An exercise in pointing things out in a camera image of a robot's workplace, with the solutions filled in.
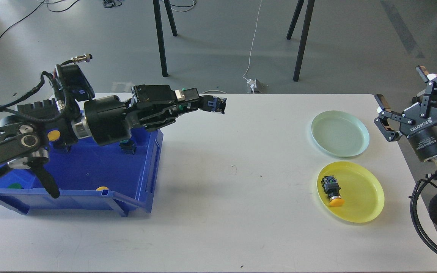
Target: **yellow plate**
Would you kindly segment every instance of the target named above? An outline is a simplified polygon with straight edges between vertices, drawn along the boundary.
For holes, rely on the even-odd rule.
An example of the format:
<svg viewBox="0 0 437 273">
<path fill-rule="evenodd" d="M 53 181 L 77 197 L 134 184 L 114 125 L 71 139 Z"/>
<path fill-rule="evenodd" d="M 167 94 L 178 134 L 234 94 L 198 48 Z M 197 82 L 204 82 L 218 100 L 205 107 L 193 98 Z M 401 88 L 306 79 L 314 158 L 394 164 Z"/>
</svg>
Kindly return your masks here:
<svg viewBox="0 0 437 273">
<path fill-rule="evenodd" d="M 345 204 L 330 207 L 330 200 L 321 186 L 323 176 L 334 175 L 340 185 Z M 343 220 L 365 223 L 375 219 L 384 208 L 384 191 L 375 176 L 364 167 L 347 161 L 333 162 L 318 175 L 317 190 L 326 208 Z"/>
</svg>

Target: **black table leg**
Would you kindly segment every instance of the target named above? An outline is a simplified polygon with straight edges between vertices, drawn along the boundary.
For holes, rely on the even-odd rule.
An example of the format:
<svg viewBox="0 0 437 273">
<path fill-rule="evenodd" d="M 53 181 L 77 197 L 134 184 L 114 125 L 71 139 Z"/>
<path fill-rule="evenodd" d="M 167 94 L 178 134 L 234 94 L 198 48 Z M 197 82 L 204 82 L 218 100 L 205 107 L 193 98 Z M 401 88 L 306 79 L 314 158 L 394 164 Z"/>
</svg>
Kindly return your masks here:
<svg viewBox="0 0 437 273">
<path fill-rule="evenodd" d="M 163 0 L 165 2 L 165 9 L 166 13 L 168 14 L 168 20 L 170 21 L 171 25 L 171 32 L 173 33 L 173 36 L 178 36 L 178 33 L 176 32 L 176 26 L 175 26 L 175 18 L 173 18 L 173 11 L 171 10 L 170 0 Z"/>
<path fill-rule="evenodd" d="M 163 40 L 163 25 L 161 24 L 161 11 L 159 8 L 159 0 L 153 0 L 154 19 L 156 21 L 156 33 L 158 35 L 159 58 L 161 61 L 161 72 L 163 77 L 168 76 L 166 68 L 165 41 Z"/>
<path fill-rule="evenodd" d="M 298 0 L 298 4 L 296 5 L 296 9 L 294 10 L 293 20 L 291 20 L 291 24 L 289 25 L 288 34 L 286 35 L 286 39 L 291 40 L 291 36 L 293 36 L 294 27 L 296 26 L 296 22 L 298 22 L 298 17 L 300 16 L 301 8 L 305 0 Z"/>
<path fill-rule="evenodd" d="M 305 54 L 305 47 L 307 45 L 309 25 L 311 22 L 311 15 L 313 14 L 314 0 L 308 0 L 307 12 L 305 14 L 305 23 L 303 24 L 303 31 L 301 33 L 300 48 L 298 50 L 298 58 L 296 59 L 296 67 L 294 68 L 293 81 L 297 82 L 300 78 L 301 64 L 303 62 L 303 55 Z"/>
</svg>

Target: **yellow cap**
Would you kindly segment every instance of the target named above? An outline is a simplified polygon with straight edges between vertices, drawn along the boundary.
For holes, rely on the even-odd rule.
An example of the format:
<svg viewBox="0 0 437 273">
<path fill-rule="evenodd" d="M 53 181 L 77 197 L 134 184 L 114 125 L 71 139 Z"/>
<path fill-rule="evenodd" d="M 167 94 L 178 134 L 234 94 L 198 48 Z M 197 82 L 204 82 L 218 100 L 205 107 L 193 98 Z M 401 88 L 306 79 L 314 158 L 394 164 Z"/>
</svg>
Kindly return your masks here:
<svg viewBox="0 0 437 273">
<path fill-rule="evenodd" d="M 47 134 L 49 141 L 57 141 L 60 138 L 60 131 L 59 130 L 53 130 L 48 132 Z"/>
<path fill-rule="evenodd" d="M 330 201 L 330 206 L 337 207 L 337 206 L 341 206 L 343 203 L 345 203 L 345 200 L 341 198 L 335 198 Z"/>
</svg>

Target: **gray floor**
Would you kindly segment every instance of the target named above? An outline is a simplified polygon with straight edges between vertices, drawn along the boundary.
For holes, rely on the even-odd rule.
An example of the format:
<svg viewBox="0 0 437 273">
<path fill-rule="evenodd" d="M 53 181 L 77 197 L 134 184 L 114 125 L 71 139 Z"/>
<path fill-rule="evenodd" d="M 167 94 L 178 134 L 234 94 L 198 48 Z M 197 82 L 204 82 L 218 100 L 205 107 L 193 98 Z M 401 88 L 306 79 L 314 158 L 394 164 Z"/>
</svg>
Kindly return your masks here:
<svg viewBox="0 0 437 273">
<path fill-rule="evenodd" d="M 72 2 L 50 7 L 60 10 Z M 242 75 L 259 3 L 199 1 L 189 12 L 174 13 L 178 37 L 171 35 L 162 5 L 168 78 L 161 76 L 151 1 L 127 0 L 104 9 L 100 1 L 87 0 L 62 13 L 43 5 L 0 40 L 0 101 L 13 100 L 14 93 L 19 97 L 36 85 L 41 71 L 86 52 L 94 59 L 80 67 L 99 93 L 129 92 L 138 84 L 245 93 Z M 0 0 L 0 34 L 38 4 Z M 414 68 L 422 64 L 437 73 L 437 0 L 317 0 L 300 81 L 293 82 L 304 16 L 293 39 L 286 40 L 295 6 L 294 0 L 262 2 L 246 77 L 268 85 L 267 93 L 380 93 L 401 111 L 424 88 Z M 46 85 L 31 101 L 49 96 Z M 375 110 L 366 115 L 374 117 Z M 418 162 L 405 139 L 399 144 L 415 179 L 434 171 Z M 425 200 L 436 192 L 425 192 Z"/>
</svg>

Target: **blue storage bin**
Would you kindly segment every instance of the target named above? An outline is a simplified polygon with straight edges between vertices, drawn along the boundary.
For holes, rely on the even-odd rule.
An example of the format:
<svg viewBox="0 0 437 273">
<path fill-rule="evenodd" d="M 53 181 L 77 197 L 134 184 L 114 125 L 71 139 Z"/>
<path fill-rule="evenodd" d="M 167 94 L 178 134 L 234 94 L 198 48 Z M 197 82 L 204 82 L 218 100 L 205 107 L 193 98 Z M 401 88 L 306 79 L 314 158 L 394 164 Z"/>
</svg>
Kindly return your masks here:
<svg viewBox="0 0 437 273">
<path fill-rule="evenodd" d="M 135 154 L 125 154 L 118 143 L 97 145 L 92 138 L 79 140 L 69 153 L 50 150 L 45 169 L 53 175 L 60 197 L 52 198 L 38 178 L 16 169 L 0 178 L 0 204 L 21 214 L 30 209 L 130 210 L 151 213 L 163 133 L 132 129 Z M 8 188 L 18 183 L 22 189 Z M 105 186 L 109 190 L 99 190 Z"/>
</svg>

